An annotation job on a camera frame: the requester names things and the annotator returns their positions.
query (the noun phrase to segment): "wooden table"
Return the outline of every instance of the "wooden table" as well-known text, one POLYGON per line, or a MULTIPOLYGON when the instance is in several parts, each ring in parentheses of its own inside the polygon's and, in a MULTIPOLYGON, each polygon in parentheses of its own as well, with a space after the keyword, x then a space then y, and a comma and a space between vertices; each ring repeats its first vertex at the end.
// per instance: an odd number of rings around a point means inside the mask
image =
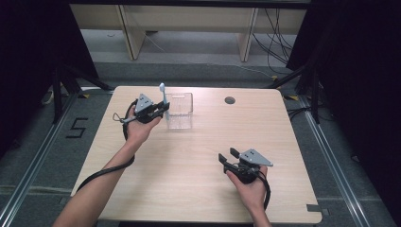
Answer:
MULTIPOLYGON (((193 94, 192 129, 169 130, 163 119, 126 169, 101 219, 252 222, 223 174, 218 154, 235 163, 230 148, 255 148, 274 163, 268 173, 270 221, 321 221, 320 212, 306 209, 307 204, 318 203, 278 91, 167 87, 166 92, 193 94), (225 103, 227 96, 235 103, 225 103)), ((141 93, 154 102, 163 100, 156 86, 115 89, 73 192, 124 144, 121 124, 113 121, 113 114, 124 115, 141 93)))

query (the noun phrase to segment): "wire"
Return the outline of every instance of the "wire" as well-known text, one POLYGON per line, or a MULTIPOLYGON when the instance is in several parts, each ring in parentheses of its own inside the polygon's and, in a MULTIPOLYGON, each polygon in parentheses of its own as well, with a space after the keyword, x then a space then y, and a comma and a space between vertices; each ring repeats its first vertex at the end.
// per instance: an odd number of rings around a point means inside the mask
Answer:
POLYGON ((284 39, 283 35, 282 35, 281 32, 280 32, 280 24, 279 24, 279 20, 280 20, 280 9, 276 9, 276 10, 275 10, 275 13, 276 13, 276 21, 275 21, 275 24, 273 23, 271 17, 269 16, 268 11, 267 11, 266 9, 264 9, 264 10, 265 10, 266 15, 267 15, 267 17, 268 17, 268 19, 269 19, 271 28, 273 29, 273 35, 272 35, 272 37, 271 37, 269 34, 267 34, 268 37, 270 38, 269 47, 266 47, 265 45, 263 45, 263 44, 256 38, 256 36, 255 36, 254 34, 253 34, 253 37, 255 38, 255 40, 256 40, 256 42, 259 44, 259 46, 260 46, 264 51, 266 51, 266 52, 268 53, 268 67, 269 67, 269 69, 270 69, 271 71, 273 71, 274 73, 277 73, 277 74, 284 74, 284 73, 281 73, 281 72, 277 72, 277 71, 275 71, 275 70, 273 70, 273 69, 271 68, 271 65, 270 65, 270 56, 274 57, 275 59, 277 59, 278 61, 280 61, 280 62, 283 63, 283 64, 287 64, 287 63, 288 63, 288 59, 289 59, 288 50, 291 50, 291 49, 292 49, 292 46, 284 39), (279 45, 280 45, 284 58, 281 57, 281 56, 279 56, 278 54, 274 53, 273 51, 271 51, 271 47, 272 47, 272 44, 273 44, 273 43, 279 44, 279 45))
POLYGON ((164 53, 166 52, 162 47, 160 47, 158 44, 156 44, 148 35, 147 35, 147 33, 146 32, 142 32, 144 35, 145 35, 145 37, 148 39, 148 40, 150 40, 157 48, 159 48, 160 50, 162 50, 164 53))
POLYGON ((263 185, 265 185, 265 189, 266 189, 266 197, 265 197, 265 201, 263 202, 263 207, 268 208, 269 205, 269 201, 270 201, 270 195, 271 195, 271 191, 270 191, 270 185, 268 183, 268 179, 266 178, 266 175, 263 174, 261 171, 257 171, 257 174, 254 173, 254 175, 260 180, 262 181, 263 185))
MULTIPOLYGON (((318 105, 318 108, 327 108, 327 106, 324 105, 324 104, 319 104, 319 105, 318 105)), ((300 114, 300 113, 306 112, 306 111, 311 111, 311 110, 312 110, 312 107, 311 107, 311 106, 303 107, 303 108, 299 108, 299 109, 287 110, 288 116, 289 116, 289 121, 292 121, 292 119, 293 119, 297 114, 300 114)), ((321 118, 321 119, 323 119, 323 120, 326 120, 326 121, 336 121, 336 120, 333 119, 333 118, 332 118, 332 119, 329 119, 329 118, 323 117, 323 116, 321 116, 321 115, 319 115, 319 114, 318 114, 318 116, 319 116, 319 118, 321 118)))
POLYGON ((115 171, 117 171, 117 170, 120 170, 120 169, 123 169, 123 168, 126 168, 126 167, 130 166, 130 165, 133 163, 134 160, 135 160, 135 156, 133 156, 132 158, 130 158, 130 159, 129 159, 125 164, 123 164, 123 165, 114 166, 114 167, 110 167, 110 168, 105 168, 105 169, 102 169, 102 170, 100 170, 100 171, 98 171, 98 172, 92 174, 92 175, 89 176, 87 179, 85 179, 85 181, 83 181, 83 183, 80 184, 80 186, 78 187, 77 191, 80 191, 80 189, 81 189, 83 186, 85 186, 88 182, 90 182, 91 180, 93 180, 93 179, 95 179, 95 178, 97 178, 97 177, 100 177, 100 176, 102 176, 102 175, 104 175, 104 174, 111 173, 111 172, 115 172, 115 171))
POLYGON ((251 72, 255 72, 255 73, 261 73, 261 74, 263 74, 263 75, 266 75, 266 76, 272 78, 271 75, 269 75, 269 74, 267 74, 267 73, 264 73, 264 72, 262 72, 262 71, 259 71, 259 70, 250 69, 250 68, 246 68, 246 67, 239 66, 239 65, 234 65, 234 66, 235 66, 235 67, 238 67, 238 68, 241 68, 241 69, 243 69, 243 70, 247 70, 247 71, 251 71, 251 72))

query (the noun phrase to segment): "clear glass box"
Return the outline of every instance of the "clear glass box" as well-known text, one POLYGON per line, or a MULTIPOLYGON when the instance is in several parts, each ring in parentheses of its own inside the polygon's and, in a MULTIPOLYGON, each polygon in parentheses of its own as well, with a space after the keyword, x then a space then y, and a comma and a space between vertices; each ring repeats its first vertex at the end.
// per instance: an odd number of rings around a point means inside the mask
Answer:
POLYGON ((192 93, 166 94, 170 108, 165 112, 169 129, 192 129, 192 93))

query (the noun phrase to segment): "wrist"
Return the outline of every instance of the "wrist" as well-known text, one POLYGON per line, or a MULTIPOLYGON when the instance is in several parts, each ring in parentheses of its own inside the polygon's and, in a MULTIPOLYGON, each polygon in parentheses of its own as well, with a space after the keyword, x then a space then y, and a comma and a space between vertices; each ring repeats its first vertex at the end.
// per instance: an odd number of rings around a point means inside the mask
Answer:
POLYGON ((120 152, 127 153, 133 156, 136 151, 142 146, 142 143, 136 140, 127 140, 120 152))
POLYGON ((265 208, 261 200, 247 202, 246 207, 252 213, 265 213, 265 208))
POLYGON ((254 227, 271 227, 270 221, 263 206, 253 207, 252 209, 249 208, 248 211, 253 219, 254 227))

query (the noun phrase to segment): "black cable bundle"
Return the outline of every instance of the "black cable bundle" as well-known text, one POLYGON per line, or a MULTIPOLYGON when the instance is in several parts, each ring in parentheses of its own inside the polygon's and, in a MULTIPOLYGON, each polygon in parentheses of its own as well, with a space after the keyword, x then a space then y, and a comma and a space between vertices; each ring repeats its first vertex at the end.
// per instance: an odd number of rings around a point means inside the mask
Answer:
POLYGON ((256 38, 256 36, 255 36, 254 34, 253 34, 253 37, 254 37, 254 39, 256 40, 256 42, 259 44, 259 46, 260 46, 265 52, 268 53, 268 67, 269 67, 269 69, 270 69, 272 72, 274 72, 274 73, 277 73, 277 74, 284 74, 284 73, 277 72, 277 71, 275 71, 275 70, 273 70, 273 69, 271 68, 271 66, 270 66, 270 61, 269 61, 269 56, 274 57, 275 59, 277 59, 278 61, 280 61, 280 62, 283 63, 283 64, 288 64, 288 58, 289 58, 289 53, 288 53, 288 51, 292 50, 292 46, 284 39, 283 35, 282 35, 281 32, 280 32, 280 25, 279 25, 280 9, 276 9, 276 10, 275 10, 275 15, 276 15, 275 24, 274 24, 274 22, 272 21, 272 19, 271 19, 271 17, 269 16, 268 11, 267 11, 266 9, 265 9, 265 13, 266 13, 266 16, 267 16, 268 19, 269 19, 271 28, 273 29, 273 35, 272 35, 272 37, 271 37, 269 34, 267 34, 267 36, 270 38, 269 47, 263 45, 262 42, 260 42, 260 41, 256 38), (274 53, 273 51, 271 51, 271 47, 272 47, 272 44, 273 44, 273 43, 276 43, 276 44, 279 44, 279 45, 280 45, 284 58, 282 58, 282 57, 279 56, 278 54, 276 54, 276 53, 274 53))
MULTIPOLYGON (((125 118, 128 118, 128 117, 129 117, 130 110, 131 110, 132 106, 135 105, 135 103, 136 103, 136 101, 135 101, 135 102, 132 102, 132 104, 129 106, 129 108, 127 109, 125 118)), ((124 133, 124 137, 125 137, 126 140, 127 140, 127 138, 128 138, 127 126, 128 126, 128 124, 123 124, 123 133, 124 133)), ((81 189, 83 186, 85 186, 88 182, 90 182, 91 180, 93 180, 93 179, 95 179, 95 178, 97 178, 97 177, 100 177, 100 176, 102 176, 102 175, 104 175, 104 174, 111 173, 111 172, 114 172, 114 171, 117 171, 117 170, 126 168, 126 167, 132 165, 132 163, 133 163, 134 160, 135 160, 135 155, 134 155, 132 158, 130 158, 125 164, 122 164, 122 165, 119 165, 119 166, 110 167, 110 168, 105 168, 105 169, 102 169, 102 170, 100 170, 100 171, 98 171, 98 172, 92 174, 91 176, 89 176, 88 178, 86 178, 85 181, 83 181, 83 182, 80 184, 80 186, 79 186, 78 189, 77 189, 77 192, 80 191, 80 189, 81 189)))
MULTIPOLYGON (((327 108, 327 106, 324 105, 324 104, 319 104, 318 108, 327 108)), ((303 108, 299 108, 299 109, 287 110, 288 116, 289 116, 289 121, 292 121, 292 119, 297 114, 302 113, 302 112, 311 111, 311 110, 312 110, 311 106, 307 106, 307 107, 303 107, 303 108)), ((335 121, 335 118, 333 116, 331 116, 332 119, 329 119, 329 118, 326 118, 326 117, 323 117, 323 116, 319 115, 319 118, 321 118, 323 120, 326 120, 326 121, 335 121)))
POLYGON ((269 186, 268 180, 266 179, 265 174, 263 174, 261 171, 259 171, 258 173, 262 174, 263 177, 261 177, 259 174, 256 174, 257 178, 259 178, 260 181, 262 181, 263 185, 265 185, 265 188, 266 188, 265 202, 263 202, 263 207, 266 210, 266 208, 268 208, 269 201, 270 201, 270 194, 271 194, 270 186, 269 186))

